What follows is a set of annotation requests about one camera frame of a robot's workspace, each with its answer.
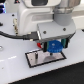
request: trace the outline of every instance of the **black component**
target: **black component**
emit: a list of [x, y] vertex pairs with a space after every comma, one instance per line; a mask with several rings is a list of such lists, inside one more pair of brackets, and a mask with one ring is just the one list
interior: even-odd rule
[[38, 53], [35, 53], [35, 59], [38, 59]]
[[66, 28], [64, 28], [63, 30], [66, 31]]
[[69, 41], [70, 41], [70, 39], [69, 38], [66, 38], [65, 48], [68, 48]]
[[84, 32], [84, 29], [82, 29], [82, 31]]
[[31, 32], [31, 34], [27, 34], [23, 36], [14, 36], [14, 35], [9, 35], [0, 31], [0, 35], [5, 36], [7, 38], [11, 38], [11, 39], [23, 39], [23, 40], [33, 39], [33, 41], [39, 40], [37, 32]]
[[50, 53], [50, 56], [52, 56], [53, 55], [53, 53]]
[[0, 8], [0, 13], [3, 13], [3, 9], [2, 8]]
[[47, 32], [46, 32], [46, 31], [44, 31], [43, 33], [44, 33], [44, 34], [46, 34]]
[[4, 5], [0, 5], [0, 8], [4, 8]]
[[0, 3], [4, 3], [6, 0], [0, 0]]
[[43, 52], [46, 52], [46, 51], [47, 51], [47, 42], [45, 42], [43, 46]]
[[17, 4], [17, 3], [20, 3], [20, 2], [19, 2], [19, 0], [15, 0], [15, 2], [14, 2], [14, 3], [15, 3], [15, 4]]
[[0, 26], [3, 26], [3, 23], [0, 22]]
[[14, 14], [12, 14], [12, 16], [15, 16]]
[[32, 0], [33, 6], [44, 6], [47, 5], [48, 0]]

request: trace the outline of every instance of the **table surface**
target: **table surface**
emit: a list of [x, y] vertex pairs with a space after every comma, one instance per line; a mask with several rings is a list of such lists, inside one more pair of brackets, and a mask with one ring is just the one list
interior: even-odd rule
[[[0, 31], [14, 34], [13, 18], [11, 14], [0, 15], [0, 22], [4, 25]], [[41, 73], [69, 66], [84, 61], [84, 33], [77, 30], [69, 43], [69, 48], [63, 50], [66, 60], [29, 68], [25, 53], [38, 49], [35, 42], [14, 40], [0, 36], [0, 84], [11, 83], [29, 78]]]

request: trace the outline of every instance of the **black cable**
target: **black cable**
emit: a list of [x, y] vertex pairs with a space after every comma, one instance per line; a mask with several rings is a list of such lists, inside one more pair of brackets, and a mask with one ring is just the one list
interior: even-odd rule
[[33, 39], [33, 41], [39, 40], [37, 32], [31, 32], [31, 34], [27, 34], [27, 35], [23, 35], [23, 36], [14, 36], [14, 35], [9, 35], [9, 34], [6, 34], [2, 31], [0, 31], [0, 35], [7, 37], [7, 38], [11, 38], [11, 39], [23, 39], [23, 40]]

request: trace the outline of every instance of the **white casing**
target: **white casing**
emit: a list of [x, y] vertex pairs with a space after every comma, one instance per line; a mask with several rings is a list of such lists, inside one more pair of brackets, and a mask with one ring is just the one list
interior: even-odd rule
[[50, 22], [51, 19], [33, 21], [35, 15], [49, 15], [52, 14], [52, 8], [27, 8], [23, 3], [19, 5], [17, 20], [19, 35], [28, 34], [31, 31], [37, 30], [37, 23]]
[[[32, 5], [32, 0], [23, 0], [23, 2], [25, 3], [25, 5], [27, 6], [27, 7], [35, 7], [35, 6], [33, 6]], [[48, 0], [48, 3], [47, 3], [47, 5], [45, 5], [45, 6], [56, 6], [56, 5], [58, 5], [59, 3], [61, 2], [61, 0]]]
[[5, 8], [6, 8], [6, 13], [16, 13], [19, 7], [20, 3], [14, 3], [15, 0], [6, 0], [5, 2]]

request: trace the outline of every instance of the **white robot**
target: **white robot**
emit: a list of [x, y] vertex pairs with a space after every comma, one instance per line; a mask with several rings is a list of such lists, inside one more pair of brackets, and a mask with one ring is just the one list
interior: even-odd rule
[[[37, 42], [40, 50], [26, 54], [30, 67], [57, 61], [58, 53], [65, 59], [62, 49], [68, 48], [68, 43], [76, 32], [71, 14], [74, 7], [80, 4], [80, 1], [22, 0], [17, 19], [13, 21], [17, 36], [7, 35], [3, 32], [0, 32], [0, 35]], [[48, 53], [48, 56], [54, 58], [44, 61], [39, 52]], [[37, 60], [37, 62], [32, 62], [31, 57], [35, 58], [34, 61]]]
[[[76, 25], [72, 19], [72, 12], [80, 1], [22, 0], [17, 16], [9, 13], [1, 15], [6, 20], [0, 16], [0, 22], [3, 22], [3, 25], [0, 24], [0, 68], [4, 66], [6, 69], [1, 71], [1, 82], [4, 82], [4, 77], [5, 83], [10, 83], [84, 61], [84, 39], [80, 39], [84, 34], [82, 31], [79, 32], [81, 36], [75, 34], [76, 27], [83, 25], [84, 15], [75, 18]], [[81, 51], [76, 49], [79, 39]]]

